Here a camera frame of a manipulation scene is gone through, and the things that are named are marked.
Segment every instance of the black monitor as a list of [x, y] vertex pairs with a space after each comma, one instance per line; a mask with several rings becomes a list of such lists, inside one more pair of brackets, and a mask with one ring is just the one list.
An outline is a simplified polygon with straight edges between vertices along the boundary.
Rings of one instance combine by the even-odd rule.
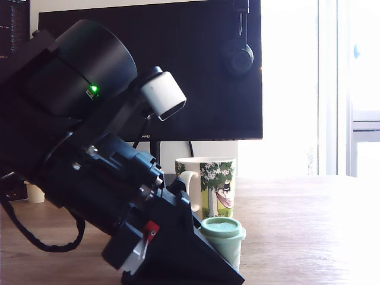
[[[232, 75], [223, 52], [240, 29], [232, 0], [42, 12], [39, 29], [58, 37], [80, 19], [99, 22], [118, 37], [139, 72], [170, 71], [188, 101], [164, 122], [151, 119], [142, 141], [241, 140], [262, 138], [261, 9], [251, 0], [248, 45], [252, 68]], [[133, 141], [144, 120], [136, 111], [120, 133]]]

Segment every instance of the black headphones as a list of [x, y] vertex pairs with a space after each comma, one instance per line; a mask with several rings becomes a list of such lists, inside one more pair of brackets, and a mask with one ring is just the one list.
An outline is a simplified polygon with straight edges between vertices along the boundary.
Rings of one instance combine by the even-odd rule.
[[254, 62], [254, 53], [247, 44], [249, 0], [233, 0], [233, 11], [239, 20], [235, 38], [225, 44], [222, 54], [229, 72], [243, 75]]

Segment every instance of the green plastic container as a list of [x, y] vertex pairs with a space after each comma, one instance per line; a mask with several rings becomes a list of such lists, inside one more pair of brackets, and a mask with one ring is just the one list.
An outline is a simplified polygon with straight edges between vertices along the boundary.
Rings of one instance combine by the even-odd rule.
[[242, 224], [233, 218], [207, 218], [201, 223], [201, 233], [239, 271], [242, 240], [246, 237]]

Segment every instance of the wooden desk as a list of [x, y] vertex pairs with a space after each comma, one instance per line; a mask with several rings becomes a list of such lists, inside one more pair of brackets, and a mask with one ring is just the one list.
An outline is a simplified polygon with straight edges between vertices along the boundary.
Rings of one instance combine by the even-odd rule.
[[[238, 179], [235, 217], [246, 228], [246, 285], [380, 284], [378, 185], [348, 177]], [[15, 202], [20, 219], [46, 243], [76, 237], [73, 219], [50, 203]], [[1, 284], [119, 284], [100, 253], [109, 238], [88, 225], [77, 250], [47, 254], [1, 212]]]

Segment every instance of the white cup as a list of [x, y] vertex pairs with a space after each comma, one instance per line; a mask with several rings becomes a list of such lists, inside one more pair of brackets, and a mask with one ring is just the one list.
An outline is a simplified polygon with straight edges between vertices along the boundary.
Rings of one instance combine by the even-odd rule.
[[42, 192], [40, 188], [38, 188], [36, 185], [30, 184], [29, 182], [25, 181], [26, 184], [26, 191], [28, 193], [28, 201], [29, 203], [42, 203], [45, 201], [45, 193]]
[[200, 220], [233, 215], [236, 159], [187, 157], [176, 159], [175, 166], [177, 177], [186, 185], [191, 209]]

